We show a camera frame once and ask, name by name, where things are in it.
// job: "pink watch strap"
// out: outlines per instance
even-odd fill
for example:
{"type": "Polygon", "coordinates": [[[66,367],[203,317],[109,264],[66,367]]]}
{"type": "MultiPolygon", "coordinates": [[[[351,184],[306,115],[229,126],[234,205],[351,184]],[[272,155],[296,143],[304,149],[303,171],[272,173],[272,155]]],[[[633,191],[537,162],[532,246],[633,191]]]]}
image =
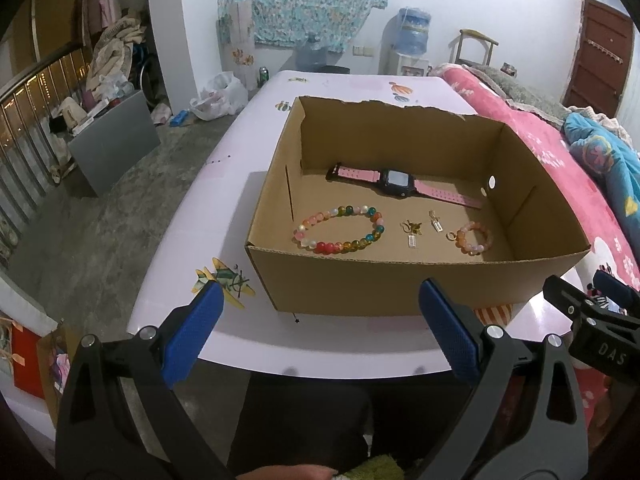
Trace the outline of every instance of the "pink watch strap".
{"type": "Polygon", "coordinates": [[[451,202],[453,204],[460,204],[466,207],[473,207],[475,209],[482,208],[482,202],[480,202],[479,200],[476,200],[475,198],[460,195],[459,193],[445,191],[443,189],[438,189],[437,187],[428,186],[428,184],[425,184],[420,180],[415,180],[414,186],[415,186],[415,190],[419,194],[423,196],[428,196],[429,198],[442,200],[443,202],[451,202]]]}
{"type": "Polygon", "coordinates": [[[373,170],[354,170],[353,168],[338,168],[338,176],[343,178],[352,178],[353,180],[362,180],[364,182],[373,182],[374,184],[380,180],[380,172],[373,170]]]}
{"type": "MultiPolygon", "coordinates": [[[[343,178],[349,178],[351,180],[361,180],[363,182],[372,182],[374,184],[380,180],[380,172],[373,170],[354,170],[353,168],[340,166],[337,173],[338,176],[341,176],[343,178]]],[[[482,203],[475,198],[460,195],[459,193],[445,191],[443,189],[438,189],[437,187],[428,186],[424,182],[420,182],[420,180],[414,180],[414,186],[415,190],[419,194],[427,196],[429,198],[442,200],[443,202],[451,202],[453,204],[460,204],[466,207],[473,207],[475,209],[482,208],[482,203]]]]}

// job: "black pants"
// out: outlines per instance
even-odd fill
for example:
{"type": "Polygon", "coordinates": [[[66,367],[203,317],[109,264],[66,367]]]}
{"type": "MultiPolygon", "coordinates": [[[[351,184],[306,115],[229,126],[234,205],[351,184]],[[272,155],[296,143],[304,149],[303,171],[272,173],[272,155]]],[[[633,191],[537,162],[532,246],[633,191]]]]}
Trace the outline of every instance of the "black pants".
{"type": "Polygon", "coordinates": [[[450,372],[380,381],[329,381],[252,374],[231,447],[234,475],[266,465],[318,464],[346,472],[371,456],[402,468],[424,458],[470,393],[450,372]]]}

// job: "green can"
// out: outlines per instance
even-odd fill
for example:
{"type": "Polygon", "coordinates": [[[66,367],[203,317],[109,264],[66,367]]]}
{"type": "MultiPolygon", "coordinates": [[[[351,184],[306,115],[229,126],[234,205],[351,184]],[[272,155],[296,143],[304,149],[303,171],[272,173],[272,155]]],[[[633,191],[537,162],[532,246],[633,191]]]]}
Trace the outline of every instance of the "green can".
{"type": "Polygon", "coordinates": [[[262,86],[269,80],[269,71],[267,67],[261,66],[258,70],[258,88],[262,88],[262,86]]]}

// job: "watch face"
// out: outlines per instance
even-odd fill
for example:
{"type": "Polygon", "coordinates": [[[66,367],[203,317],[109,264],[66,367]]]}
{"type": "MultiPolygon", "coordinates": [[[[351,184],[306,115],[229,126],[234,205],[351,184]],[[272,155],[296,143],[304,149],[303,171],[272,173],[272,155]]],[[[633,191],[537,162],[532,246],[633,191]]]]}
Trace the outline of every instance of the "watch face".
{"type": "Polygon", "coordinates": [[[407,187],[409,185],[409,175],[407,173],[401,173],[400,171],[390,170],[386,180],[394,186],[407,187]]]}

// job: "water bottle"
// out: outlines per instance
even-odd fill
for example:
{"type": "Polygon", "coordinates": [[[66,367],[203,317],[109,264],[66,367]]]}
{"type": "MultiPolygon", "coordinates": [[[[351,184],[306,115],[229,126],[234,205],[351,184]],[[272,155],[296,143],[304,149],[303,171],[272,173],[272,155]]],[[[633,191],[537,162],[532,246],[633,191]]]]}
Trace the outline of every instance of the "water bottle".
{"type": "Polygon", "coordinates": [[[328,47],[323,46],[315,34],[310,33],[306,42],[296,49],[296,70],[300,72],[316,72],[326,66],[328,47]]]}
{"type": "Polygon", "coordinates": [[[431,15],[405,7],[398,12],[398,33],[394,50],[404,56],[422,56],[427,52],[431,15]]]}

